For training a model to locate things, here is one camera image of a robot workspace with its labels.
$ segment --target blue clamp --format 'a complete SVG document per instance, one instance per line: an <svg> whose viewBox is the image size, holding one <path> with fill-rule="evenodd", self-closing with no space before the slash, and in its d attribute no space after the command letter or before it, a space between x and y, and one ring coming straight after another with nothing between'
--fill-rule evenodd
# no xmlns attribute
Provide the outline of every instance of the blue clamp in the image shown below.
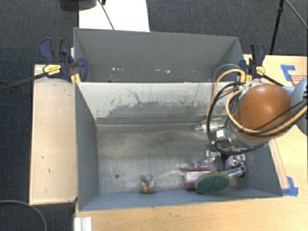
<svg viewBox="0 0 308 231"><path fill-rule="evenodd" d="M88 66L85 58L78 58L74 63L74 58L67 50L61 50L62 38L46 38L39 43L40 54L46 59L48 64L57 63L61 65L61 72L54 75L47 75L49 78L60 78L71 81L74 73L80 74L81 81L85 81L88 73Z"/></svg>
<svg viewBox="0 0 308 231"><path fill-rule="evenodd" d="M241 60L239 67L246 74L251 75L252 79L263 77L265 70L262 67L263 60L265 59L265 48L261 44L251 44L252 58L249 58L249 65L245 60Z"/></svg>

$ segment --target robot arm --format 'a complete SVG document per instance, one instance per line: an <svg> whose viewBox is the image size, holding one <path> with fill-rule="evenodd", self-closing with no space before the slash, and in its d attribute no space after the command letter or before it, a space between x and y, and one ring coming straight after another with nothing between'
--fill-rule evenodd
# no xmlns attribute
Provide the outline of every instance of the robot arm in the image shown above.
<svg viewBox="0 0 308 231"><path fill-rule="evenodd" d="M226 103L225 124L213 131L212 111L228 90L235 93ZM227 154L242 154L262 147L295 124L307 135L307 78L294 88L291 95L279 85L245 87L241 83L228 84L212 99L206 124L211 144L217 151Z"/></svg>

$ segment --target black cord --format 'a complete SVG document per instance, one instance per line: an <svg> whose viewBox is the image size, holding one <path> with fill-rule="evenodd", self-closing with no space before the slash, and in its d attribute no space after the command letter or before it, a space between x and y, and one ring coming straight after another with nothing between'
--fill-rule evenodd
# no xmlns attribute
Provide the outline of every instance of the black cord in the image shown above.
<svg viewBox="0 0 308 231"><path fill-rule="evenodd" d="M264 79L267 79L269 80L271 83L275 84L275 85L278 85L278 86L281 86L281 87L284 87L283 84L279 83L278 81L272 79L271 77L267 76L267 75L263 75L262 76Z"/></svg>
<svg viewBox="0 0 308 231"><path fill-rule="evenodd" d="M235 128L237 128L240 132L242 132L242 133L245 133L245 134L247 134L247 135L252 135L252 136L255 136L255 137L262 137L262 138L264 138L264 137L271 137L271 136L279 135L280 133L282 133L282 132L284 132L284 131L287 131L287 130L289 129L289 127L295 125L295 124L301 119L302 116L299 117L298 119L296 119L289 127L286 127L286 128L284 128L284 129L280 130L279 132L276 132L276 133L273 133L273 134L270 134L270 135L264 135L264 133L271 132L271 131L273 131L274 129L276 129L276 128L278 128L279 126L281 126L283 123L289 121L292 117L293 117L293 115L290 115L290 116L289 116L287 119L285 119L283 122L281 122L281 123L275 125L275 126L272 127L272 128L269 128L269 129L266 129L266 130L263 130L263 131L260 131L260 132L248 132L248 131L244 131L244 130L243 130L242 128L240 128L238 125L236 125L236 124L234 124L234 123L232 123L232 122L231 122L231 124L232 124Z"/></svg>
<svg viewBox="0 0 308 231"><path fill-rule="evenodd" d="M44 215L41 213L41 211L39 209L37 209L36 207L29 205L25 202L22 201L17 201L17 200L0 200L0 204L6 205L6 204L17 204L17 205L23 205L26 206L28 208L32 208L33 210L36 211L36 213L39 214L39 216L41 217L43 223L44 223L44 231L47 231L47 222L46 219L44 217Z"/></svg>
<svg viewBox="0 0 308 231"><path fill-rule="evenodd" d="M102 4L101 0L97 0L97 1L98 1L98 3L101 5L101 7L103 8L104 13L105 13L105 15L106 15L106 17L107 17L107 19L108 19L108 22L109 22L109 24L110 24L112 30L114 30L115 28L114 28L114 26L113 26L112 23L111 23L111 20L110 20L108 14L107 14L107 12L106 12L106 10L105 10L105 8L104 8L104 5Z"/></svg>
<svg viewBox="0 0 308 231"><path fill-rule="evenodd" d="M281 117L282 115L284 115L285 113L289 112L290 110L294 109L295 107L301 105L302 103L307 102L307 100L302 100L300 102L298 102L297 104L293 105L291 108L287 109L286 111L282 112L280 115L276 116L275 118L273 118L271 121L267 122L266 124L256 128L255 130L259 130L263 127L265 127L266 125L268 125L269 123L272 123L274 120L278 119L279 117Z"/></svg>

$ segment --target black carpet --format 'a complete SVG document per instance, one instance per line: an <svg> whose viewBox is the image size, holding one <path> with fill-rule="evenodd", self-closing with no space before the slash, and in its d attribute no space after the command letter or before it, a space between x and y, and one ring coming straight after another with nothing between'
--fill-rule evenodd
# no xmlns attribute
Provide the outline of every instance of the black carpet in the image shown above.
<svg viewBox="0 0 308 231"><path fill-rule="evenodd" d="M270 50L280 0L147 0L151 31L238 36ZM307 23L308 0L289 0ZM77 3L72 0L0 0L0 79L29 77L42 62L39 42L61 37L73 46ZM307 55L307 30L285 3L274 54ZM0 200L28 200L31 144L30 83L0 92ZM72 229L72 204L38 206L48 230ZM35 213L0 205L0 230L42 230Z"/></svg>

